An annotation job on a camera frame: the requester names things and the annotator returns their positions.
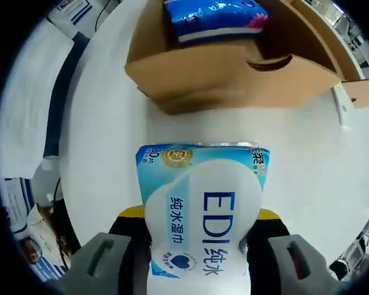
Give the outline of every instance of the cardboard box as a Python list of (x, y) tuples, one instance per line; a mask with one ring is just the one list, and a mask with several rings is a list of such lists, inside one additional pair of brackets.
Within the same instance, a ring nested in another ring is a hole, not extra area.
[(344, 41), (315, 9), (303, 0), (287, 0), (320, 34), (337, 64), (332, 69), (338, 76), (346, 81), (344, 88), (351, 97), (355, 108), (369, 106), (369, 80), (361, 80), (353, 56), (347, 51)]
[(289, 108), (341, 81), (320, 34), (283, 0), (259, 0), (272, 15), (262, 35), (180, 48), (163, 0), (148, 0), (126, 73), (167, 114), (245, 106)]

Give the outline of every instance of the yellow stripe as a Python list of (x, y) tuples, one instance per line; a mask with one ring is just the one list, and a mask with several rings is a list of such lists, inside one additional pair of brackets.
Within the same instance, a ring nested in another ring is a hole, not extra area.
[[(145, 210), (143, 205), (130, 207), (124, 210), (119, 214), (120, 217), (129, 217), (129, 218), (145, 218)], [(260, 213), (258, 214), (257, 219), (265, 220), (265, 219), (280, 219), (279, 215), (274, 213), (271, 210), (260, 209)]]

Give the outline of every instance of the plastic packaging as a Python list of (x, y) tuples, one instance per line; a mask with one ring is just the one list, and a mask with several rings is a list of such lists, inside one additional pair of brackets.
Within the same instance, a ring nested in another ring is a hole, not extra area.
[(167, 0), (164, 4), (182, 44), (258, 34), (269, 19), (253, 0)]
[(152, 238), (148, 294), (250, 294), (243, 240), (257, 219), (269, 151), (229, 143), (137, 152)]

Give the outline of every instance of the wet wipes package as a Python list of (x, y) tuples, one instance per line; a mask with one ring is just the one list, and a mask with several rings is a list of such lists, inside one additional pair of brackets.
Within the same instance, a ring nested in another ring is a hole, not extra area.
[(269, 18), (253, 0), (166, 0), (164, 4), (183, 44), (258, 34)]
[(176, 295), (249, 294), (244, 237), (260, 211), (268, 164), (269, 151), (259, 147), (140, 148), (138, 181), (152, 238), (148, 294), (170, 287)]

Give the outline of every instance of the white table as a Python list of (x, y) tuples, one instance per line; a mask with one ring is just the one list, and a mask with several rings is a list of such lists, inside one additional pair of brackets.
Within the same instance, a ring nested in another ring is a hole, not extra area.
[(369, 216), (369, 107), (353, 113), (351, 131), (340, 127), (329, 91), (300, 108), (165, 115), (124, 72), (144, 3), (125, 0), (112, 12), (72, 81), (60, 174), (79, 242), (107, 232), (122, 210), (141, 204), (135, 167), (141, 145), (256, 141), (271, 151), (263, 208), (333, 262)]

